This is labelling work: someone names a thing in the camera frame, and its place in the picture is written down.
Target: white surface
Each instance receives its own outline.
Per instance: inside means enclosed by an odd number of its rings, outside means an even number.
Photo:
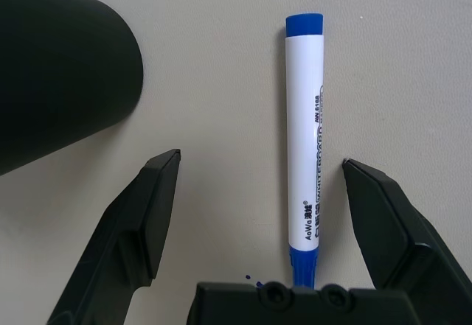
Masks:
[[[316,192],[321,192],[318,163],[321,163],[323,43],[323,35],[285,39],[288,241],[292,248],[302,251],[318,248],[319,239],[316,211],[320,197]]]
[[[0,177],[0,324],[43,324],[104,208],[182,149],[167,244],[127,325],[185,324],[200,280],[288,282],[284,20],[325,15],[317,285],[370,287],[341,162],[395,178],[472,276],[472,0],[102,0],[142,99],[116,127]]]

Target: blue marker tip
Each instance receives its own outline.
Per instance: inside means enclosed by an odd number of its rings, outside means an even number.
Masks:
[[[301,251],[290,247],[290,263],[294,270],[294,286],[315,287],[317,260],[318,248],[311,251]]]

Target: black cylinder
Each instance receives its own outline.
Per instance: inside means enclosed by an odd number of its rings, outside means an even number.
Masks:
[[[0,0],[0,174],[125,118],[142,58],[97,0]]]

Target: whiteboard marker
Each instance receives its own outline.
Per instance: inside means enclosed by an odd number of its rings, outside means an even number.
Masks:
[[[294,286],[310,288],[318,259],[323,47],[322,14],[286,19],[288,243]]]

